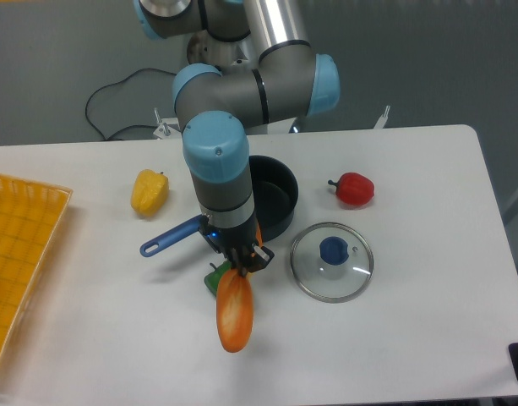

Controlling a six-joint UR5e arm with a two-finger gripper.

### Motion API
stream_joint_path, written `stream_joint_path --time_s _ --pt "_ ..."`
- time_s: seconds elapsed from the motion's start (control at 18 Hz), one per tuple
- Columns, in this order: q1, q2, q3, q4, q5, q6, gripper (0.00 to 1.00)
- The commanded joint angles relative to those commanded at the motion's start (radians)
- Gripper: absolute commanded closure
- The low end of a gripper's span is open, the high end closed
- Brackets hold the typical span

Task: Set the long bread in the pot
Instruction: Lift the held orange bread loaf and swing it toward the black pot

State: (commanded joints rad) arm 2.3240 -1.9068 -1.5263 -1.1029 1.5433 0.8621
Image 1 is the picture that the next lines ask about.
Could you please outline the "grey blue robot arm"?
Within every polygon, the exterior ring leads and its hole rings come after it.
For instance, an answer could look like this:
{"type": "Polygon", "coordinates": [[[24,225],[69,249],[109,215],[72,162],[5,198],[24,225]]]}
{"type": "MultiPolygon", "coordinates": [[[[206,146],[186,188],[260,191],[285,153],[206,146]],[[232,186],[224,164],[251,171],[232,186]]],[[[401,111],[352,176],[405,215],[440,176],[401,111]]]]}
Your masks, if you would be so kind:
{"type": "Polygon", "coordinates": [[[243,63],[205,54],[182,69],[172,104],[201,210],[197,229],[241,275],[266,268],[273,255],[259,241],[246,131],[333,109],[334,60],[313,51],[295,1],[137,1],[134,8],[153,38],[204,32],[251,42],[243,63]]]}

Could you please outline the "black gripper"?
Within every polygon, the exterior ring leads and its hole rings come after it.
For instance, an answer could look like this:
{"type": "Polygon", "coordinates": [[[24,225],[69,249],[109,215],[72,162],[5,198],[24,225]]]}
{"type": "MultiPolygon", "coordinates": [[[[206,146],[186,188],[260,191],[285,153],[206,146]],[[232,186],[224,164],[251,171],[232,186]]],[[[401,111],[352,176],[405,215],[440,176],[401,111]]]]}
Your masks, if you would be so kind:
{"type": "Polygon", "coordinates": [[[215,252],[231,262],[240,277],[265,269],[275,257],[273,251],[262,246],[262,234],[254,214],[234,228],[219,228],[207,216],[200,215],[199,233],[215,252]]]}

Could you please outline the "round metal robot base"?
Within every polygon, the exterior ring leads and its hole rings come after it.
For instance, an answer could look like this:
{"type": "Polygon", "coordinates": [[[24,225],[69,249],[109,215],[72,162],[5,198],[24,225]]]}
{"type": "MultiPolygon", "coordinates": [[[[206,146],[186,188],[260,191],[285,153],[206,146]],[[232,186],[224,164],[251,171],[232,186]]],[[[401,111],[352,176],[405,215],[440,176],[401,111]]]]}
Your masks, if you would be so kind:
{"type": "Polygon", "coordinates": [[[251,35],[239,41],[221,41],[207,30],[202,30],[191,36],[186,54],[189,64],[209,64],[223,73],[258,67],[258,56],[251,35]]]}

